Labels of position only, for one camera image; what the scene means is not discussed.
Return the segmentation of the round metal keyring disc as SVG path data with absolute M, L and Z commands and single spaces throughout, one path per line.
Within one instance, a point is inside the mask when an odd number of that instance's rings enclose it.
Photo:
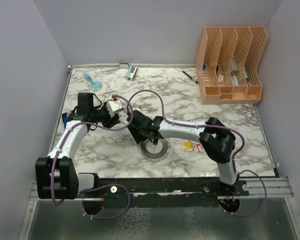
M 138 145 L 138 150 L 147 161 L 159 162 L 168 156 L 170 143 L 165 139 L 159 139 L 157 145 L 155 145 L 147 139 Z

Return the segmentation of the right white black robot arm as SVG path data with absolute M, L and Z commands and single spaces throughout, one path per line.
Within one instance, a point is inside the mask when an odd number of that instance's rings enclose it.
M 238 189 L 239 176 L 231 159 L 236 137 L 217 118 L 204 123 L 169 120 L 163 116 L 151 119 L 138 110 L 128 114 L 128 130 L 137 144 L 150 140 L 157 144 L 163 139 L 182 139 L 201 144 L 207 156 L 217 163 L 220 191 L 230 196 Z

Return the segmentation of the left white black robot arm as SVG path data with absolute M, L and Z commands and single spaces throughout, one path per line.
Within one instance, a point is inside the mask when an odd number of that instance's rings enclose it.
M 101 186 L 95 173 L 77 173 L 73 159 L 83 138 L 92 126 L 101 124 L 110 129 L 120 122 L 122 103 L 117 99 L 107 100 L 95 106 L 94 93 L 77 95 L 77 105 L 70 114 L 62 114 L 64 132 L 61 139 L 46 156 L 35 163 L 37 194 L 40 199 L 73 200 L 78 193 L 96 197 Z

